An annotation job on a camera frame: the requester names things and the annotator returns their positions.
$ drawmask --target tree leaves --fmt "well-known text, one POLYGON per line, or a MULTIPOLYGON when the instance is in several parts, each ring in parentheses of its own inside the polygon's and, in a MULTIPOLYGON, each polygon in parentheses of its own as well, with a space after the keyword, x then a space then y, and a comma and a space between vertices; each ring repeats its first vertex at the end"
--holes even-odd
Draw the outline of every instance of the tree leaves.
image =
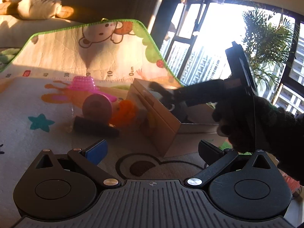
POLYGON ((257 84, 267 89, 279 83, 276 74, 287 63, 293 40, 294 24, 281 14, 279 24, 274 25, 270 20, 275 14, 260 8, 243 12, 246 23, 244 51, 257 84))

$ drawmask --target cable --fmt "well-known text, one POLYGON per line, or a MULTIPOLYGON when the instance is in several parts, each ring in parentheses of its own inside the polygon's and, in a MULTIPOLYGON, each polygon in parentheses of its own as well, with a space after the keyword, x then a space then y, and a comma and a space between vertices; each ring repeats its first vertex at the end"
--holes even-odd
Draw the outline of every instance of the cable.
POLYGON ((252 95, 252 101, 253 101, 253 120, 254 120, 254 149, 257 149, 257 123, 256 123, 256 117, 255 117, 255 103, 254 103, 254 94, 252 95))

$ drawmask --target red apple print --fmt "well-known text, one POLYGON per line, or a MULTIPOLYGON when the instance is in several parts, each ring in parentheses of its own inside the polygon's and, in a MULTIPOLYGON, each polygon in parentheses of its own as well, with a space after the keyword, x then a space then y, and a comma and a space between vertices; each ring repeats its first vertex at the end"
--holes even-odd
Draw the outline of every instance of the red apple print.
POLYGON ((31 73, 31 70, 26 70, 26 71, 24 71, 22 76, 28 77, 30 75, 30 73, 31 73))
POLYGON ((156 66, 159 67, 159 68, 163 68, 164 67, 164 62, 162 60, 158 60, 156 62, 156 66))

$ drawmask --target black glove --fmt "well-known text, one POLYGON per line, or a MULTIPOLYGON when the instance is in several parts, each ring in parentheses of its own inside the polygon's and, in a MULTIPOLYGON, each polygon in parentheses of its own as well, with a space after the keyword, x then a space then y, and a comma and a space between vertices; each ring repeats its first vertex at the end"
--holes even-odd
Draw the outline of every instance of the black glove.
MULTIPOLYGON (((265 151, 278 160, 278 168, 304 183, 302 161, 304 154, 303 117, 296 119, 283 108, 276 108, 266 99, 254 97, 255 117, 259 120, 269 144, 265 151)), ((246 125, 246 115, 253 113, 253 98, 225 100, 216 104, 213 119, 220 123, 218 134, 228 137, 238 152, 254 152, 255 138, 246 125)))

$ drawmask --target green mat edge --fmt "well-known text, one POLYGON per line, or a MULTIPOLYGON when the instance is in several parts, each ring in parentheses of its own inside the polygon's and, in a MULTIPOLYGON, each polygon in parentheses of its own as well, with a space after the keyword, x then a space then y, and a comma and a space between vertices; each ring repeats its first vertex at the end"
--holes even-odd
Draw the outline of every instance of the green mat edge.
POLYGON ((85 27, 85 26, 91 26, 91 25, 97 25, 97 24, 103 24, 103 23, 106 23, 106 22, 112 22, 112 21, 119 21, 119 22, 124 22, 124 21, 130 21, 130 22, 133 22, 133 23, 138 23, 142 29, 145 31, 146 35, 148 36, 148 38, 150 39, 150 41, 152 42, 153 44, 153 47, 154 49, 156 50, 158 56, 160 57, 160 60, 162 60, 165 64, 165 69, 167 71, 169 71, 169 73, 174 77, 174 79, 181 85, 183 86, 183 84, 180 82, 180 80, 178 78, 176 78, 176 76, 173 74, 173 72, 169 69, 168 65, 167 65, 167 62, 165 61, 165 59, 162 57, 159 49, 157 48, 153 38, 151 37, 151 35, 148 33, 148 30, 147 28, 145 27, 145 25, 138 21, 138 20, 134 20, 134 19, 114 19, 114 20, 103 20, 103 21, 98 21, 98 22, 93 22, 93 23, 88 23, 88 24, 83 24, 83 25, 77 25, 77 26, 71 26, 71 27, 66 27, 66 28, 60 28, 60 29, 55 29, 55 30, 51 30, 51 31, 46 31, 46 32, 37 32, 35 34, 33 34, 28 40, 27 42, 25 43, 25 45, 21 48, 21 50, 18 52, 18 54, 7 64, 7 66, 3 69, 0 70, 0 73, 2 71, 4 71, 10 64, 11 62, 16 58, 18 57, 18 55, 23 51, 23 49, 26 47, 26 45, 29 43, 29 41, 35 37, 35 36, 38 36, 38 35, 41 35, 41 34, 48 34, 48 33, 53 33, 53 32, 60 32, 60 31, 65 31, 65 30, 69 30, 69 29, 74 29, 74 28, 80 28, 80 27, 85 27))
MULTIPOLYGON (((221 145, 220 147, 219 147, 219 149, 221 149, 221 150, 224 150, 224 149, 226 149, 226 148, 232 148, 232 145, 229 143, 229 142, 227 142, 227 141, 224 141, 224 143, 223 143, 223 145, 221 145)), ((251 153, 239 153, 239 154, 242 154, 242 155, 251 155, 251 153)))

